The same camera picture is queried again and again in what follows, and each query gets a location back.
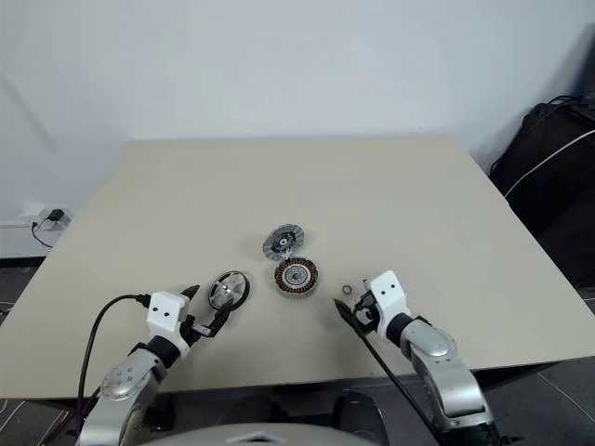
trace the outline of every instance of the beige table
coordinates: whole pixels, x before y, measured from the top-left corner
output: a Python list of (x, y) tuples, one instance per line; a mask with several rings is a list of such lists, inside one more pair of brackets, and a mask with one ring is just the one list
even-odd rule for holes
[[(273, 288), (266, 235), (299, 224), (316, 292)], [(449, 138), (142, 142), (76, 216), (0, 328), (0, 397), (75, 395), (89, 329), (117, 295), (205, 293), (222, 272), (252, 281), (214, 339), (176, 364), (162, 389), (382, 376), (333, 298), (394, 269), (409, 307), (444, 328), (471, 368), (595, 354), (595, 317)], [(87, 393), (139, 341), (146, 309), (118, 304), (99, 330)], [(379, 346), (397, 374), (411, 367)]]

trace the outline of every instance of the small metal part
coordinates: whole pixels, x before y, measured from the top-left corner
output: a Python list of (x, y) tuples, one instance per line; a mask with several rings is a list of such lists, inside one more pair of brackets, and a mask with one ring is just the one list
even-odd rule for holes
[(304, 244), (304, 230), (298, 225), (282, 225), (262, 244), (262, 252), (270, 260), (287, 260)]
[(275, 270), (275, 284), (286, 295), (306, 295), (318, 283), (318, 269), (307, 258), (293, 257)]
[(208, 303), (214, 309), (220, 309), (232, 300), (231, 309), (240, 307), (250, 293), (250, 281), (240, 271), (228, 271), (221, 275), (208, 292)]

